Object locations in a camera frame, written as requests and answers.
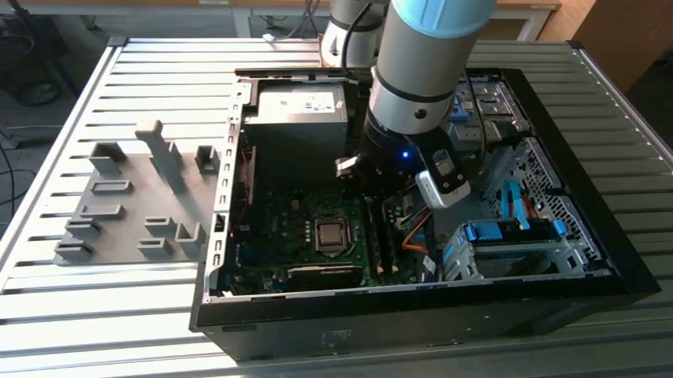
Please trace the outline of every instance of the light blue robot arm cap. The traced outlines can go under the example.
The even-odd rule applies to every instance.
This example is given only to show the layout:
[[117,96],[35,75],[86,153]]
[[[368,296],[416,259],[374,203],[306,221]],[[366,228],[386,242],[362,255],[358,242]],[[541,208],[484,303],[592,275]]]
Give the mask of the light blue robot arm cap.
[[459,38],[488,22],[497,0],[393,0],[404,22],[436,38]]

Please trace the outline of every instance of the slotted aluminum profile table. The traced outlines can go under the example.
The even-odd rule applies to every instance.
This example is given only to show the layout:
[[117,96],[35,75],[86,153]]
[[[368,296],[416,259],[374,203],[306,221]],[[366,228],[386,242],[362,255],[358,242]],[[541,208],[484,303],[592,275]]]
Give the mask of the slotted aluminum profile table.
[[181,150],[217,145],[234,69],[318,64],[305,40],[131,39],[107,47],[0,243],[0,376],[671,376],[673,154],[585,51],[565,43],[480,43],[471,65],[527,73],[664,289],[643,302],[532,339],[238,366],[188,329],[196,263],[53,264],[94,143],[147,152],[134,124],[151,117]]

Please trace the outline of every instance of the motherboard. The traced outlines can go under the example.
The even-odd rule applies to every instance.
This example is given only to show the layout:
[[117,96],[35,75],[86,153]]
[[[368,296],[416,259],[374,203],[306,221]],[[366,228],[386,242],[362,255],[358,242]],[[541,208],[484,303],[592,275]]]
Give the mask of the motherboard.
[[[385,224],[398,236],[392,243],[412,231],[411,222],[400,224],[412,211],[409,199],[386,202]],[[266,191],[252,212],[249,224],[240,226],[230,281],[238,295],[419,282],[425,257],[419,251],[392,254],[393,272],[384,274],[362,198],[345,191]],[[425,242],[423,232],[415,236],[416,243]]]

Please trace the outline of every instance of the table leg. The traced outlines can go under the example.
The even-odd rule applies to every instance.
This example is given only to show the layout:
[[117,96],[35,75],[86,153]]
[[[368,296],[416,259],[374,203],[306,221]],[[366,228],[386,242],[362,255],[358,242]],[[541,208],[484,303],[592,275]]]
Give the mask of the table leg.
[[237,6],[232,10],[232,15],[234,16],[237,37],[250,38],[253,36],[253,33],[250,31],[250,17],[253,16],[252,9]]
[[524,28],[519,33],[517,41],[536,41],[540,32],[548,22],[552,12],[549,10],[539,10],[532,13],[531,18],[524,24]]

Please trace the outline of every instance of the wooden table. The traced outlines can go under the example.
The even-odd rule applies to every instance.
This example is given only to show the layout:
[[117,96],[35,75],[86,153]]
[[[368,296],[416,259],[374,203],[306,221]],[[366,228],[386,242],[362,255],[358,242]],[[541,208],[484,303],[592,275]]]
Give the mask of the wooden table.
[[[305,0],[25,0],[34,14],[81,15],[217,15],[232,14],[240,37],[250,38],[250,18],[254,16],[298,16]],[[497,0],[493,20],[523,20],[517,40],[535,41],[560,0]],[[7,4],[0,13],[10,13]],[[318,16],[329,16],[329,0],[321,2]]]

